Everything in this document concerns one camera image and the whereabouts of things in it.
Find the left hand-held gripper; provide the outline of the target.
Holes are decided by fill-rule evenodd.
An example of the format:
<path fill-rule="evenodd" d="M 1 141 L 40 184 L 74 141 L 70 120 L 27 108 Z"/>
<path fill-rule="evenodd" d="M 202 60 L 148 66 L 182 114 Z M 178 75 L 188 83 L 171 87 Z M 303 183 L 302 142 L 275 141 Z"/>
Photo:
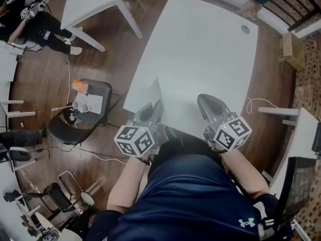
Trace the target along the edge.
<path fill-rule="evenodd" d="M 154 107 L 150 102 L 128 120 L 126 125 L 121 126 L 114 142 L 123 154 L 142 158 L 149 151 L 158 153 L 163 137 L 160 132 L 163 110 L 160 99 Z"/>

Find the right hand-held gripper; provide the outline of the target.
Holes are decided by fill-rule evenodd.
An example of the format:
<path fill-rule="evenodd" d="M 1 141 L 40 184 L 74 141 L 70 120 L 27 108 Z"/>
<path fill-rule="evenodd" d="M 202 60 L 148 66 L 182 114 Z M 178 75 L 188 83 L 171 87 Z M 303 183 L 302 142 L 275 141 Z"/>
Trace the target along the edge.
<path fill-rule="evenodd" d="M 252 129 L 243 117 L 230 112 L 222 100 L 208 94 L 199 94 L 197 104 L 208 124 L 204 138 L 212 151 L 228 152 L 244 145 Z"/>

